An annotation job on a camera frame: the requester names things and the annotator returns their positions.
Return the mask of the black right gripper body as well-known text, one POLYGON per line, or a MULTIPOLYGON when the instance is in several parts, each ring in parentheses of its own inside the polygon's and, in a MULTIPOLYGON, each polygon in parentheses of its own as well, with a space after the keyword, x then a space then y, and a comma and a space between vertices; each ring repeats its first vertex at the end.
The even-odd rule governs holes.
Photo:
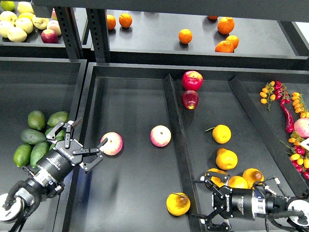
POLYGON ((212 194, 212 206, 219 210, 219 215, 224 219, 254 220, 252 198, 253 191, 250 189, 222 186, 212 194))

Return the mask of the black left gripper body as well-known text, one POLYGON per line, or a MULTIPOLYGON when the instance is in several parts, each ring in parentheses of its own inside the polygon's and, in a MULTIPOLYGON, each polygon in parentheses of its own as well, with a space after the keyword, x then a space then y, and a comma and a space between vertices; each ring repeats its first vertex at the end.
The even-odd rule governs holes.
POLYGON ((57 142, 54 148, 37 162, 38 174, 54 182, 63 181, 73 168, 82 162, 82 155, 75 152, 83 148, 75 139, 70 141, 69 148, 65 147, 64 140, 57 142))

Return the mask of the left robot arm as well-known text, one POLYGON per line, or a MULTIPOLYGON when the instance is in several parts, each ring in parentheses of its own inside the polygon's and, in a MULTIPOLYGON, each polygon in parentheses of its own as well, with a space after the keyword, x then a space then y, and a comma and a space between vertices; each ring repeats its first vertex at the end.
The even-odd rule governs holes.
POLYGON ((13 223, 12 232, 22 230, 41 202, 61 194, 64 179, 76 166, 81 166, 87 173, 102 161, 103 147, 108 139, 103 139, 95 148, 84 148, 72 138, 73 130, 81 122, 81 118, 58 122, 46 136, 54 147, 37 162, 37 170, 29 171, 27 180, 18 181, 8 193, 1 195, 0 220, 13 223))

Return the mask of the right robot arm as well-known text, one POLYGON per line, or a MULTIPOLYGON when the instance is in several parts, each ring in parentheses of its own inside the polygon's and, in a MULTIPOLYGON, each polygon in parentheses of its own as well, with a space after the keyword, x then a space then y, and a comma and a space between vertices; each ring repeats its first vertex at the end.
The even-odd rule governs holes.
POLYGON ((213 211, 208 215, 192 216, 198 218, 208 231, 231 230, 231 218, 263 218, 266 231, 272 224, 287 232, 307 232, 309 193, 306 191, 300 197, 290 197, 276 176, 268 179, 276 182, 282 195, 271 190, 265 181, 256 181, 251 188, 233 188, 227 185, 230 175, 208 171, 194 183, 202 183, 212 192, 213 211))

